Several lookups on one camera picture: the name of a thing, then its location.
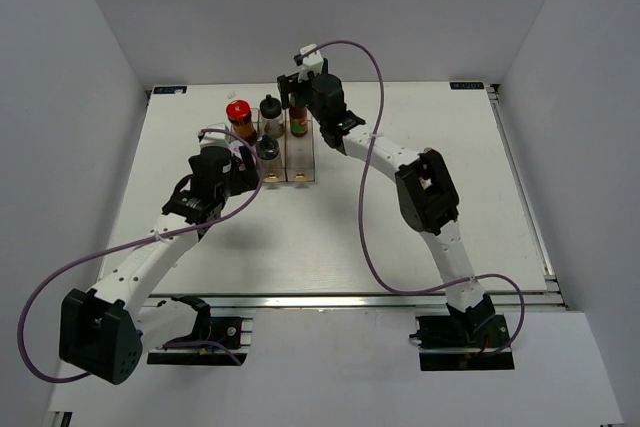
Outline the black grinder top jar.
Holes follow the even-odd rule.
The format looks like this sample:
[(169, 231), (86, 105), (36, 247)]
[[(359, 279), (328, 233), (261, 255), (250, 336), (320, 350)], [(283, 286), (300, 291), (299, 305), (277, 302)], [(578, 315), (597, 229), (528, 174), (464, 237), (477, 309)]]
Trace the black grinder top jar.
[(285, 134), (285, 121), (281, 102), (266, 95), (259, 104), (263, 134), (278, 139)]

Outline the green label chili sauce bottle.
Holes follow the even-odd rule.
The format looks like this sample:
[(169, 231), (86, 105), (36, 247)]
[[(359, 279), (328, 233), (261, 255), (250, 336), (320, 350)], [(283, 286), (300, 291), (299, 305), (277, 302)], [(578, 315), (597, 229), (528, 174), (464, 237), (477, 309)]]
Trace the green label chili sauce bottle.
[(295, 137), (303, 137), (308, 133), (308, 110), (303, 100), (291, 93), (289, 95), (290, 132)]

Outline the red cap sauce bottle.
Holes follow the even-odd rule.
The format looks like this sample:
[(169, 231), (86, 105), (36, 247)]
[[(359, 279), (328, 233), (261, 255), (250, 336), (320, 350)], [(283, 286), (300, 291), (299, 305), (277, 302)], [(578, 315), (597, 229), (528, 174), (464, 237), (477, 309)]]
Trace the red cap sauce bottle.
[(226, 115), (234, 133), (250, 145), (254, 145), (258, 135), (253, 125), (249, 103), (242, 99), (231, 101), (226, 107)]

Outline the black lid pepper jar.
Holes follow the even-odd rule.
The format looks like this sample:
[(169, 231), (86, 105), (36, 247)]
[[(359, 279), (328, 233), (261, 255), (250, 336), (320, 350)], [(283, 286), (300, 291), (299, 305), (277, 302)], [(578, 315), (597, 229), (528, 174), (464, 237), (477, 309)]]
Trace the black lid pepper jar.
[(256, 153), (260, 157), (269, 177), (277, 177), (282, 169), (280, 146), (276, 139), (262, 135), (256, 143)]

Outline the white lid spice jar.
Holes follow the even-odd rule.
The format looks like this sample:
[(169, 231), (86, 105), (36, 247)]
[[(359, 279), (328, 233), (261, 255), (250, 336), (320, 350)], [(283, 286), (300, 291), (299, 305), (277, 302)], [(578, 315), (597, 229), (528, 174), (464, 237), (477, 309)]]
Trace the white lid spice jar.
[(256, 172), (256, 164), (250, 147), (236, 140), (229, 145), (229, 149), (235, 158), (240, 173), (253, 174)]

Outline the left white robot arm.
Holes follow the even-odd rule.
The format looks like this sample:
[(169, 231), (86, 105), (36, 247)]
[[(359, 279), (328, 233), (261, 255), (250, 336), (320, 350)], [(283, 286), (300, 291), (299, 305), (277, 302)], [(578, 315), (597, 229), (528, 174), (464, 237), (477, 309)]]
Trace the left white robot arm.
[(248, 146), (204, 147), (189, 165), (190, 174), (174, 187), (149, 237), (129, 246), (125, 259), (91, 288), (65, 296), (59, 336), (62, 361), (118, 385), (153, 349), (219, 349), (204, 300), (176, 294), (152, 309), (144, 304), (180, 258), (213, 225), (226, 220), (228, 199), (257, 191), (260, 165)]

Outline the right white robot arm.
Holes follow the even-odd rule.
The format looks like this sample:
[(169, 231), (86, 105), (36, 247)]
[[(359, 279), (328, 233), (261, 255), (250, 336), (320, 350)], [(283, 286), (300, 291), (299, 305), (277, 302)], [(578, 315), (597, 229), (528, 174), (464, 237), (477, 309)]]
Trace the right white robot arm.
[(332, 74), (298, 74), (277, 78), (285, 108), (305, 107), (320, 127), (326, 144), (365, 163), (394, 182), (400, 214), (424, 240), (444, 283), (453, 337), (472, 346), (488, 332), (495, 308), (475, 273), (458, 224), (459, 195), (442, 155), (416, 152), (380, 136), (347, 108), (344, 90)]

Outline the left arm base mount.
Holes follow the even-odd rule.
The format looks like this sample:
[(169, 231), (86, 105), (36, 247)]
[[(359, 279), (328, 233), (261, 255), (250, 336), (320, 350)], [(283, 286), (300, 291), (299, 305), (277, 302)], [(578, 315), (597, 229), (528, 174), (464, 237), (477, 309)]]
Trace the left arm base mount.
[(190, 295), (143, 308), (138, 324), (149, 365), (241, 366), (252, 341), (250, 315)]

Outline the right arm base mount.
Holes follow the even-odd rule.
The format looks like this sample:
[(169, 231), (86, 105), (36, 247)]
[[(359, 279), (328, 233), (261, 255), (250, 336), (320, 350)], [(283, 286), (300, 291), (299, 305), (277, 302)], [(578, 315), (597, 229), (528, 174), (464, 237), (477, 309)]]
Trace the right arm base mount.
[(514, 370), (511, 349), (497, 352), (508, 340), (503, 315), (496, 315), (472, 337), (451, 317), (421, 316), (416, 318), (416, 331), (409, 335), (409, 342), (418, 348), (423, 372)]

